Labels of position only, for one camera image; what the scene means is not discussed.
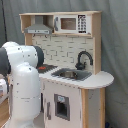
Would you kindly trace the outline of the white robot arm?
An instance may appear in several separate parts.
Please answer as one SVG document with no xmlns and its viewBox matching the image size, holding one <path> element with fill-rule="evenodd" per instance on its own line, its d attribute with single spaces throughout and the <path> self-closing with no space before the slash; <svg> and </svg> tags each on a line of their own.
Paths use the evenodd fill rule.
<svg viewBox="0 0 128 128">
<path fill-rule="evenodd" d="M 2 128 L 36 128 L 40 113 L 41 83 L 37 68 L 44 62 L 39 46 L 6 42 L 0 48 L 0 74 L 9 76 L 11 91 L 9 119 Z"/>
</svg>

